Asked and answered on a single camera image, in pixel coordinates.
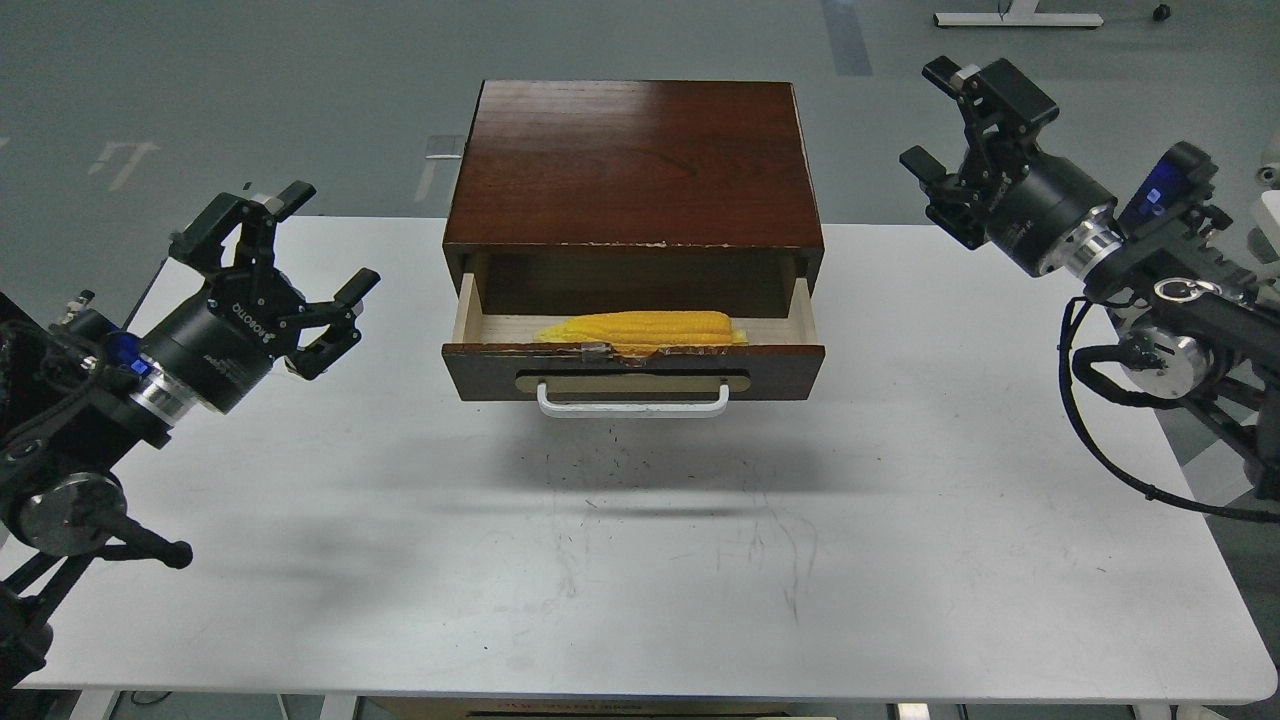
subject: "table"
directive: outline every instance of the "table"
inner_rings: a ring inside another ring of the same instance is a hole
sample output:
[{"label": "table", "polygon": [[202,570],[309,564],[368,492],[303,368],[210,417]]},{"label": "table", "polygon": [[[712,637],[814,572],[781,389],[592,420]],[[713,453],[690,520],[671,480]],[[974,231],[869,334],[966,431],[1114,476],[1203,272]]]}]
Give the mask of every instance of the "table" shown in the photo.
[{"label": "table", "polygon": [[[803,402],[714,420],[463,404],[443,220],[293,218],[365,341],[118,466],[187,570],[96,564],[26,687],[422,696],[1243,703],[1276,675],[1201,516],[1098,468],[1055,386],[1066,275],[932,227],[827,225]],[[161,273],[134,331],[198,286]],[[1094,319],[1080,342],[1105,342]],[[1187,492],[1149,411],[1102,445]],[[10,542],[5,569],[26,557]]]}]

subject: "cable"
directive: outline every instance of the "cable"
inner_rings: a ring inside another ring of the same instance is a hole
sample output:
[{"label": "cable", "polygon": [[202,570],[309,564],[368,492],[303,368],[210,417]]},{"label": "cable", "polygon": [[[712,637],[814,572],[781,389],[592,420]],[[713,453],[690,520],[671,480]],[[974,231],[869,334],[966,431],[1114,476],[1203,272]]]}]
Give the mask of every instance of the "cable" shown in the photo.
[{"label": "cable", "polygon": [[169,691],[166,693],[160,693],[160,697],[157,697],[155,700],[140,701],[138,700],[138,693],[143,693],[143,692],[150,692],[150,691],[133,691],[133,692],[131,692],[129,693],[129,702],[132,702],[133,705],[137,705],[140,707],[146,707],[148,705],[160,705],[161,702],[164,702],[165,700],[168,700],[169,696],[173,694],[173,691]]},{"label": "cable", "polygon": [[1071,357],[1071,374],[1084,383],[1094,395],[1101,395],[1107,401],[1125,407],[1152,407],[1156,410],[1174,410],[1181,405],[1176,400],[1156,397],[1146,392],[1133,392],[1124,389],[1115,380],[1108,378],[1094,365],[1100,363],[1120,363],[1132,370],[1146,370],[1158,368],[1158,363],[1151,363],[1133,346],[1123,345],[1097,345],[1082,347]]},{"label": "cable", "polygon": [[[19,333],[24,333],[28,337],[35,337],[41,343],[49,342],[49,336],[31,323],[17,323],[10,320],[8,323],[4,323],[4,327],[6,327],[10,332],[18,331]],[[65,411],[67,409],[72,407],[73,405],[83,400],[84,396],[88,395],[91,389],[93,389],[93,383],[97,380],[97,378],[102,374],[102,370],[106,368],[106,355],[102,352],[102,348],[99,347],[97,345],[82,338],[77,338],[70,333],[60,333],[60,340],[68,342],[68,345],[76,346],[78,350],[84,351],[88,355],[93,355],[95,357],[97,357],[97,363],[93,364],[93,368],[88,372],[88,375],[84,378],[84,380],[72,392],[67,393],[67,396],[64,396],[54,405],[46,407],[41,413],[29,418],[26,423],[5,433],[4,438],[0,438],[0,447],[8,447],[14,438],[22,437],[22,434],[26,433],[27,430],[38,427],[50,418],[58,415],[59,413]]]},{"label": "cable", "polygon": [[17,338],[4,324],[0,324],[0,428],[8,425],[5,420],[9,416],[9,369],[13,364],[13,347],[17,343]]},{"label": "cable", "polygon": [[136,318],[138,315],[138,310],[142,309],[142,301],[146,300],[147,295],[151,295],[151,288],[155,287],[156,281],[160,278],[160,270],[164,270],[164,264],[168,263],[168,261],[169,261],[168,256],[165,256],[164,259],[161,259],[160,260],[160,266],[156,268],[155,273],[151,273],[151,279],[147,281],[147,287],[142,288],[142,295],[138,295],[138,301],[133,304],[133,309],[129,310],[129,316],[125,318],[124,319],[124,324],[120,325],[122,331],[129,329],[129,325],[133,324],[133,318]]},{"label": "cable", "polygon": [[[1083,302],[1083,306],[1079,313],[1076,313],[1075,306],[1080,302]],[[1089,313],[1089,307],[1092,306],[1093,302],[1087,297],[1073,297],[1066,304],[1066,307],[1062,311],[1062,332],[1059,336],[1057,343],[1057,387],[1062,396],[1062,409],[1066,410],[1066,418],[1071,423],[1071,429],[1075,430],[1075,436],[1080,438],[1080,442],[1089,451],[1089,454],[1093,455],[1093,457],[1120,482],[1143,493],[1147,500],[1158,500],[1165,505],[1172,505],[1174,507],[1180,507],[1183,510],[1216,515],[1219,518],[1229,518],[1231,520],[1280,524],[1280,514],[1276,512],[1267,512],[1265,510],[1236,510],[1234,507],[1224,507],[1220,505],[1206,505],[1203,502],[1197,502],[1194,500],[1162,491],[1151,483],[1142,482],[1134,475],[1130,475],[1119,465],[1112,462],[1105,452],[1102,452],[1102,448],[1098,447],[1098,443],[1094,442],[1093,436],[1089,434],[1088,428],[1084,425],[1084,419],[1080,416],[1080,409],[1075,404],[1075,393],[1071,389],[1071,342],[1075,341],[1075,333],[1080,329],[1080,324],[1084,323],[1084,316]]]},{"label": "cable", "polygon": [[1138,304],[1138,295],[1134,293],[1133,297],[1125,300],[1124,302],[1112,302],[1110,300],[1091,300],[1094,305],[1101,305],[1103,307],[1110,307],[1112,310],[1128,310]]},{"label": "cable", "polygon": [[76,388],[83,382],[82,375],[83,368],[81,368],[79,360],[68,355],[67,348],[52,342],[45,345],[45,356],[40,359],[40,369],[36,375],[45,384],[63,395],[69,395],[76,392]]}]

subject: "metal base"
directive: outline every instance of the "metal base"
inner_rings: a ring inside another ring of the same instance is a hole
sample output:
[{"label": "metal base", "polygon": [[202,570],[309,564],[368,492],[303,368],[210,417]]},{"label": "metal base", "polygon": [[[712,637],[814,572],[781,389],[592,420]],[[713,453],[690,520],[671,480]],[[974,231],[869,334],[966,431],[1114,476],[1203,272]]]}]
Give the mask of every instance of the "metal base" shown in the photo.
[{"label": "metal base", "polygon": [[1102,27],[1102,15],[1097,13],[1029,13],[1016,15],[1005,13],[934,13],[933,24],[938,27]]}]

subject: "gray floor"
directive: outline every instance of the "gray floor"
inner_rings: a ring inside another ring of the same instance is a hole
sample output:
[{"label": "gray floor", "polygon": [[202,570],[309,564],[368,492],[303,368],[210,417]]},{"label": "gray floor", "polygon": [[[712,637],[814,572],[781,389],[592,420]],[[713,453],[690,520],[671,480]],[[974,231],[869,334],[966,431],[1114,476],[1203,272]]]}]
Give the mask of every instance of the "gray floor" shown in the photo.
[{"label": "gray floor", "polygon": [[[1169,145],[1196,142],[1221,167],[1219,202],[1238,219],[1221,245],[1240,254],[1258,193],[1253,172],[1280,124],[1275,3],[1174,1],[1166,23],[1151,20],[1148,1],[1042,3],[1048,12],[1101,12],[1097,31],[932,23],[933,10],[993,5],[0,4],[0,288],[49,318],[91,287],[99,309],[123,319],[168,233],[215,193],[247,183],[255,192],[307,179],[320,190],[310,214],[445,215],[457,161],[426,155],[466,135],[480,82],[494,77],[790,81],[823,220],[922,223],[923,197],[896,158],[920,143],[959,161],[959,114],[919,77],[941,54],[1018,64],[1062,108],[1042,145],[1121,201]],[[1211,442],[1187,418],[1162,421],[1183,461]],[[1280,650],[1275,532],[1211,525],[1268,647]],[[179,694],[150,710],[122,703],[116,717],[278,714],[269,696],[225,705],[237,697]],[[317,712],[302,708],[294,716]],[[1121,711],[975,707],[970,717]],[[1280,702],[1221,711],[1280,717]]]}]

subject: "table leg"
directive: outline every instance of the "table leg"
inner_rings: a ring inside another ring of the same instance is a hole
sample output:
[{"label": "table leg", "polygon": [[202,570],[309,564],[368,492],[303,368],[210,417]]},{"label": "table leg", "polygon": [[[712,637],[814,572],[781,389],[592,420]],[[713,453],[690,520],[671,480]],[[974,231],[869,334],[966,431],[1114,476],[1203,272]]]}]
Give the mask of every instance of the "table leg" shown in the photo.
[{"label": "table leg", "polygon": [[929,720],[929,706],[923,702],[900,702],[891,707],[896,720]]},{"label": "table leg", "polygon": [[1174,716],[1178,720],[1226,720],[1225,716],[1202,705],[1179,705],[1178,712]]},{"label": "table leg", "polygon": [[118,691],[84,691],[68,720],[109,720],[119,697]]},{"label": "table leg", "polygon": [[1174,720],[1174,708],[1170,705],[1130,705],[1133,716],[1137,720]]},{"label": "table leg", "polygon": [[358,701],[360,698],[353,694],[326,694],[324,705],[320,706],[319,720],[352,720]]}]

